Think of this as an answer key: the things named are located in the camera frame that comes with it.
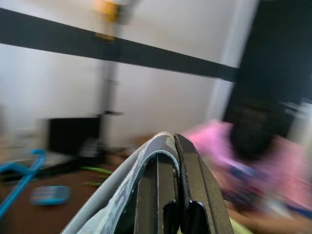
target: green object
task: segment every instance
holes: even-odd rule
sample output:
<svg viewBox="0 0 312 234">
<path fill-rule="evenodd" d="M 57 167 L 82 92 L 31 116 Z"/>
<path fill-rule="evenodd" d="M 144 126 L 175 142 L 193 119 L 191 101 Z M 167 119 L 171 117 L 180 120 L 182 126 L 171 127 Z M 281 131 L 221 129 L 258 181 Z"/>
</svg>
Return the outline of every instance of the green object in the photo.
<svg viewBox="0 0 312 234">
<path fill-rule="evenodd" d="M 231 219 L 231 225 L 235 234 L 253 234 L 249 229 L 236 222 L 234 219 Z"/>
<path fill-rule="evenodd" d="M 99 167 L 82 167 L 84 170 L 89 170 L 89 171 L 94 171 L 94 172 L 101 172 L 105 174 L 112 174 L 113 172 L 104 168 L 99 168 Z"/>
<path fill-rule="evenodd" d="M 102 183 L 99 182 L 85 182 L 84 185 L 90 185 L 90 186 L 101 186 Z"/>
<path fill-rule="evenodd" d="M 104 173 L 104 175 L 98 176 L 98 178 L 102 178 L 106 180 L 113 172 L 104 168 L 98 168 L 98 167 L 81 167 L 81 169 L 88 170 L 88 171 L 94 171 L 94 172 L 100 172 Z M 101 186 L 103 182 L 85 182 L 84 185 L 89 186 Z"/>
</svg>

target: dark hair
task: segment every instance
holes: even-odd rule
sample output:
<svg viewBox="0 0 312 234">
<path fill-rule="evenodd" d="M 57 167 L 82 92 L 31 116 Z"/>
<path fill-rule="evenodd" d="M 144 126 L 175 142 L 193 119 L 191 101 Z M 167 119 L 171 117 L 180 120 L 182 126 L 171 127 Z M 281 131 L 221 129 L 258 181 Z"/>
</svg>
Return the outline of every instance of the dark hair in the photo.
<svg viewBox="0 0 312 234">
<path fill-rule="evenodd" d="M 248 101 L 234 111 L 230 142 L 235 157 L 243 161 L 257 161 L 278 134 L 278 106 L 272 103 Z"/>
</svg>

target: light blue object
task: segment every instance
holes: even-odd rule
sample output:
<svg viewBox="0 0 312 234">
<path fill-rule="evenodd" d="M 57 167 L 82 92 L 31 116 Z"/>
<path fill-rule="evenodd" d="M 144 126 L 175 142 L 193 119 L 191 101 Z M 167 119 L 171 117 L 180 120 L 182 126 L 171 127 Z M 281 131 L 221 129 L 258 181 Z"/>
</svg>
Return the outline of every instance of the light blue object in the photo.
<svg viewBox="0 0 312 234">
<path fill-rule="evenodd" d="M 16 198 L 18 198 L 20 193 L 23 191 L 26 185 L 31 181 L 33 176 L 37 173 L 37 171 L 39 170 L 39 168 L 43 165 L 45 161 L 44 150 L 32 150 L 31 153 L 38 155 L 38 158 L 36 159 L 36 161 L 30 168 L 27 168 L 15 162 L 8 162 L 8 163 L 0 165 L 0 173 L 3 173 L 7 170 L 12 170 L 12 171 L 15 171 L 24 175 L 20 179 L 18 184 L 15 186 L 15 188 L 11 191 L 11 193 L 5 198 L 3 203 L 1 203 L 0 219 L 4 216 L 4 214 L 10 208 L 10 206 L 13 204 Z"/>
<path fill-rule="evenodd" d="M 34 189 L 31 203 L 38 206 L 54 206 L 67 202 L 70 188 L 67 186 L 42 186 Z"/>
</svg>

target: person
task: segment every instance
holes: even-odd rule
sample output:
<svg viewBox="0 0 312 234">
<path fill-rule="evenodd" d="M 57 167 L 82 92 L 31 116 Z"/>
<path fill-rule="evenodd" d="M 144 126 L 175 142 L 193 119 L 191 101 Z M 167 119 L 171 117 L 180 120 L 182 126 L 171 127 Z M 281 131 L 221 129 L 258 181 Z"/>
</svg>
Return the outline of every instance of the person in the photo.
<svg viewBox="0 0 312 234">
<path fill-rule="evenodd" d="M 244 103 L 233 123 L 215 120 L 183 135 L 210 166 L 232 219 L 255 234 L 311 234 L 307 163 L 299 145 L 278 135 L 279 121 L 271 105 Z"/>
</svg>

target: gray fabric strap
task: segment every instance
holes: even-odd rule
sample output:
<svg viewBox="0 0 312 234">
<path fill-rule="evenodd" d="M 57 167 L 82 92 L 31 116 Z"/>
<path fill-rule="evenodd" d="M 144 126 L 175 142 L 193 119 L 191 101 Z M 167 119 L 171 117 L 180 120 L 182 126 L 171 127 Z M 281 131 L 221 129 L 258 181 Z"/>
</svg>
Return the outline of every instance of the gray fabric strap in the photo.
<svg viewBox="0 0 312 234">
<path fill-rule="evenodd" d="M 114 233 L 118 219 L 133 192 L 133 186 L 139 180 L 148 160 L 159 153 L 171 158 L 174 167 L 179 171 L 173 135 L 157 134 L 134 152 L 97 189 L 62 233 Z"/>
</svg>

